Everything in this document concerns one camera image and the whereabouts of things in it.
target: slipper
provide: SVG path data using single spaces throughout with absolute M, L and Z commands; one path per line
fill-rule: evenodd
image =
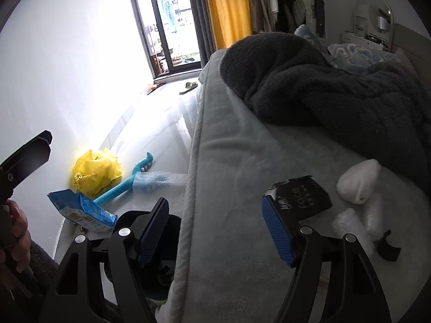
M 195 88 L 197 88 L 197 82 L 193 81 L 192 83 L 186 83 L 186 90 L 181 91 L 180 94 L 185 94 Z
M 160 83 L 160 84 L 154 84 L 150 87 L 150 92 L 148 92 L 147 94 L 152 93 L 153 91 L 156 91 L 160 86 L 163 86 L 166 83 Z

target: blue snack package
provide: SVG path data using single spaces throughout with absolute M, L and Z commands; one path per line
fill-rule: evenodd
M 118 216 L 102 209 L 82 193 L 70 189 L 52 192 L 48 198 L 65 218 L 87 230 L 106 232 L 114 228 Z

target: bedsheet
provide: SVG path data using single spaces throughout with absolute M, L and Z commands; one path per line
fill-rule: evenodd
M 175 280 L 160 323 L 272 322 L 294 269 L 279 258 L 262 217 L 262 195 L 274 182 L 312 175 L 333 206 L 302 223 L 335 236 L 331 222 L 347 207 L 336 183 L 362 156 L 322 128 L 260 122 L 218 72 L 224 50 L 202 70 L 202 104 L 190 153 Z M 376 253 L 371 262 L 393 322 L 406 312 L 431 273 L 429 200 L 410 180 L 382 168 L 376 190 L 384 204 L 388 241 L 402 248 L 397 262 Z M 324 288 L 319 286 L 318 293 Z M 319 318 L 317 300 L 313 321 Z

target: window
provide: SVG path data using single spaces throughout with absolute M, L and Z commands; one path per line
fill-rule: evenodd
M 200 68 L 190 0 L 132 0 L 156 76 Z

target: blue gripper pad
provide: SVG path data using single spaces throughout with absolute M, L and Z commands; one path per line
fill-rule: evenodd
M 280 258 L 291 266 L 296 261 L 292 252 L 292 238 L 289 236 L 286 227 L 268 197 L 263 198 L 262 215 Z
M 168 218 L 169 203 L 167 200 L 165 200 L 156 211 L 144 234 L 141 236 L 140 252 L 138 256 L 138 263 L 140 267 L 143 267 L 146 263 L 151 261 L 163 230 L 165 229 Z

